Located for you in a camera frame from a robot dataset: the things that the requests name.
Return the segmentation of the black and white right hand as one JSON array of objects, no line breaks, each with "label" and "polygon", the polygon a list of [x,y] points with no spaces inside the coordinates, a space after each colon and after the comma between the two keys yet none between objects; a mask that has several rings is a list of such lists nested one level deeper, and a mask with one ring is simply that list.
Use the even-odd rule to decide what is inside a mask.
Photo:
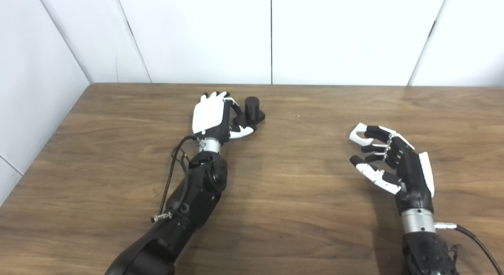
[{"label": "black and white right hand", "polygon": [[434,178],[427,152],[418,153],[400,133],[359,123],[349,140],[361,146],[365,158],[350,158],[355,169],[377,187],[393,194],[398,212],[424,209],[434,213]]}]

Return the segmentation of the black and white left hand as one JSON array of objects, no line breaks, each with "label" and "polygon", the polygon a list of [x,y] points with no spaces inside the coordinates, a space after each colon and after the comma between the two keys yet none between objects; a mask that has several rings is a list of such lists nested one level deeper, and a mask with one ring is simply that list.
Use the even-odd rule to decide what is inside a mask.
[{"label": "black and white left hand", "polygon": [[221,145],[230,139],[239,139],[252,134],[257,127],[247,123],[231,123],[231,111],[239,117],[241,107],[228,92],[204,93],[194,107],[192,130],[200,140],[215,139]]}]

